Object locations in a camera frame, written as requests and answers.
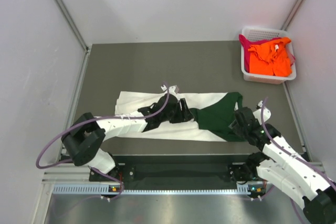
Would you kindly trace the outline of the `white and green t-shirt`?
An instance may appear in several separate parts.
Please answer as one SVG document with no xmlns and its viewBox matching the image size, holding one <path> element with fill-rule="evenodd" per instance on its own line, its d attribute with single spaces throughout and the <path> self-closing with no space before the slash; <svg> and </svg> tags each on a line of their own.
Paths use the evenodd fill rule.
<svg viewBox="0 0 336 224">
<path fill-rule="evenodd" d="M 239 92 L 229 93 L 179 93 L 185 98 L 194 119 L 189 122 L 162 123 L 157 129 L 143 133 L 128 133 L 123 137 L 159 140 L 185 140 L 210 142 L 242 142 L 229 128 L 234 112 L 243 107 Z"/>
</svg>

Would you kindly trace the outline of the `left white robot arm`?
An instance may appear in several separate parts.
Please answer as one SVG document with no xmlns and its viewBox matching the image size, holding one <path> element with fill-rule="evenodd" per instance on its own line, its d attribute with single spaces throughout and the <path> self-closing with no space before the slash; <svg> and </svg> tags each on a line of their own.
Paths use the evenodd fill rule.
<svg viewBox="0 0 336 224">
<path fill-rule="evenodd" d="M 90 166 L 99 170 L 107 180 L 114 180 L 119 168 L 112 154 L 101 149 L 103 141 L 127 133 L 151 131 L 164 122 L 179 124 L 193 118 L 184 98 L 165 94 L 158 102 L 115 119 L 85 113 L 74 123 L 80 126 L 65 134 L 61 141 L 75 166 Z"/>
</svg>

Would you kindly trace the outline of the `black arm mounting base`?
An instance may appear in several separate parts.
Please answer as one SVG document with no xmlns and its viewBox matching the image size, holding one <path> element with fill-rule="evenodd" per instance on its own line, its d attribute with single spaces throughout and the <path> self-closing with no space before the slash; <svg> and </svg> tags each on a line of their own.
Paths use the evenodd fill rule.
<svg viewBox="0 0 336 224">
<path fill-rule="evenodd" d="M 116 167 L 109 176 L 126 184 L 148 180 L 167 186 L 181 179 L 201 178 L 225 183 L 259 181 L 256 162 L 261 155 L 129 155 L 114 158 Z"/>
</svg>

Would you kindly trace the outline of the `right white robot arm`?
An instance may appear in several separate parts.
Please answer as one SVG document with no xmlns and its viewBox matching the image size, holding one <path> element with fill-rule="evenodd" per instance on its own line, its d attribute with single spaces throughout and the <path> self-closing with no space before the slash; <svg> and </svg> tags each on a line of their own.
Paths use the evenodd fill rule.
<svg viewBox="0 0 336 224">
<path fill-rule="evenodd" d="M 264 110 L 253 112 L 244 107 L 234 112 L 230 128 L 259 151 L 250 154 L 242 165 L 230 165 L 232 180 L 266 180 L 294 201 L 310 223 L 335 223 L 335 182 L 265 123 Z"/>
</svg>

